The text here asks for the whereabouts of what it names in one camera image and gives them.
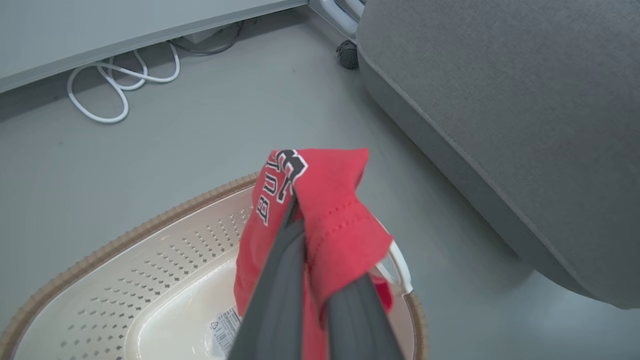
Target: red t-shirt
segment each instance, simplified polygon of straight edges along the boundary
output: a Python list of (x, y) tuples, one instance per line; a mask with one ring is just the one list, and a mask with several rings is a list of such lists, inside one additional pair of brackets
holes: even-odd
[[(252, 193), (253, 211), (241, 237), (234, 294), (243, 316), (296, 190), (305, 218), (303, 357), (326, 360), (323, 311), (336, 291), (366, 274), (387, 253), (391, 235), (358, 200), (355, 190), (369, 157), (367, 149), (273, 151)], [(387, 312), (393, 296), (374, 279)]]

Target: black wheel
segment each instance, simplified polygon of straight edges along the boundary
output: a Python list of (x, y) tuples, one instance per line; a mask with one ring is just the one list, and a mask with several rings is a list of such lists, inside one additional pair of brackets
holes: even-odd
[(338, 61), (345, 69), (355, 70), (358, 68), (358, 48), (351, 40), (347, 40), (338, 46)]

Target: barcode sticker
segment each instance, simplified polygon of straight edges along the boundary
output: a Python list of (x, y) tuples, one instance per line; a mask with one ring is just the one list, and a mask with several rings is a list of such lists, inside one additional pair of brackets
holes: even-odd
[(213, 342), (218, 344), (218, 347), (222, 350), (225, 357), (229, 355), (231, 346), (234, 344), (234, 339), (236, 338), (238, 329), (240, 329), (240, 320), (238, 308), (233, 305), (229, 310), (216, 316), (209, 324)]

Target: gray sofa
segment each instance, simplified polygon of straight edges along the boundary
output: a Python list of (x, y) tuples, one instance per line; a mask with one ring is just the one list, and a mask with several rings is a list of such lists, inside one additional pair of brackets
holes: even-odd
[(554, 282), (640, 307), (640, 3), (369, 0), (371, 95)]

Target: white plastic basket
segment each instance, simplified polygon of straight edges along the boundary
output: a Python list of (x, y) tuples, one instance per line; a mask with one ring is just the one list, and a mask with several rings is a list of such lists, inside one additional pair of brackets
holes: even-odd
[[(57, 276), (5, 330), (0, 360), (224, 359), (211, 326), (235, 305), (255, 178), (181, 204)], [(377, 269), (394, 289), (389, 318), (403, 354), (426, 359), (426, 319), (395, 243)]]

